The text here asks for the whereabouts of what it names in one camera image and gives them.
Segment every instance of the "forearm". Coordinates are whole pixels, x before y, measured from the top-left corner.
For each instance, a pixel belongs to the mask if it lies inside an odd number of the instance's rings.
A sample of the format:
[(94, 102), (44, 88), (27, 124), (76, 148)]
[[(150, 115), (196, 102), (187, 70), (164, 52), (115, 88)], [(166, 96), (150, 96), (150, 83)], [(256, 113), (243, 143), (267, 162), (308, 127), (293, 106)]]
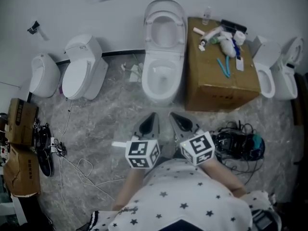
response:
[(124, 186), (115, 200), (112, 210), (120, 210), (128, 204), (132, 196), (142, 187), (144, 174), (144, 169), (132, 168), (130, 170)]
[(200, 168), (214, 180), (227, 187), (235, 197), (246, 194), (246, 189), (240, 180), (216, 159), (200, 165)]

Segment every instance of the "white toilet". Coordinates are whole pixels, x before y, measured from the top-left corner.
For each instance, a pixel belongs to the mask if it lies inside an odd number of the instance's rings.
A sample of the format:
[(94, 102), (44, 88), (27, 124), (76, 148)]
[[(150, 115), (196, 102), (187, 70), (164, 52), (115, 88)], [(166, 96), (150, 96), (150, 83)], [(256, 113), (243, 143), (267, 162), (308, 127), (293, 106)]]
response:
[(257, 36), (251, 45), (253, 62), (256, 67), (261, 93), (266, 98), (275, 95), (275, 83), (270, 68), (275, 64), (281, 54), (281, 47), (274, 41)]
[(63, 77), (62, 90), (68, 99), (94, 99), (106, 76), (108, 64), (102, 58), (102, 49), (89, 34), (74, 37), (65, 48), (71, 63)]
[(296, 38), (287, 54), (282, 54), (273, 67), (273, 78), (277, 87), (275, 98), (290, 100), (297, 98), (297, 85), (294, 78), (295, 67), (303, 58), (304, 40)]
[(48, 54), (37, 55), (31, 63), (32, 79), (29, 91), (42, 98), (51, 97), (57, 90), (60, 70)]
[(180, 86), (186, 47), (187, 18), (173, 0), (155, 0), (144, 14), (146, 56), (142, 88), (154, 103), (171, 103)]

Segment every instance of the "plastic bottle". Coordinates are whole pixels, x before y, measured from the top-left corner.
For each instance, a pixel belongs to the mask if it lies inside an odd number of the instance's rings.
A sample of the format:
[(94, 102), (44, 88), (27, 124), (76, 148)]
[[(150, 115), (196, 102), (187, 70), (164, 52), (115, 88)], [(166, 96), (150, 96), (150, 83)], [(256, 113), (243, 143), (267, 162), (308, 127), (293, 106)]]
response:
[(203, 18), (202, 18), (202, 24), (203, 25), (208, 24), (208, 22), (211, 19), (211, 13), (212, 13), (211, 7), (207, 7), (204, 11)]

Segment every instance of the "blue pliers handle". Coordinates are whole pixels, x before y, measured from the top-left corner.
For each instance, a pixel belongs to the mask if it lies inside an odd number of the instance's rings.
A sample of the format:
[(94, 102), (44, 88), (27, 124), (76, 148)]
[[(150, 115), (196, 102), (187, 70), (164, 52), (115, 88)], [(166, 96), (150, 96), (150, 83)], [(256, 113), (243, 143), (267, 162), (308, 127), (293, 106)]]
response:
[(229, 69), (229, 56), (226, 57), (226, 69), (224, 67), (224, 65), (222, 65), (221, 61), (219, 58), (217, 58), (217, 62), (219, 64), (219, 66), (221, 67), (222, 69), (222, 72), (224, 73), (224, 75), (227, 77), (227, 78), (230, 78), (230, 69)]

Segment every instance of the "star print shirt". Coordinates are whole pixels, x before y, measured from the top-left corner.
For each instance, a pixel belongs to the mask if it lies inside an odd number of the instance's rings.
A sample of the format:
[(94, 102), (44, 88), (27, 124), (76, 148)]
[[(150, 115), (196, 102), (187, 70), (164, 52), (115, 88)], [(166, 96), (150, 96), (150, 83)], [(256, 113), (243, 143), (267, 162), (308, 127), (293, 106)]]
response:
[(94, 212), (88, 230), (251, 231), (256, 229), (254, 210), (277, 215), (266, 192), (256, 191), (236, 198), (187, 160), (172, 159), (152, 170), (144, 180), (144, 187), (122, 210)]

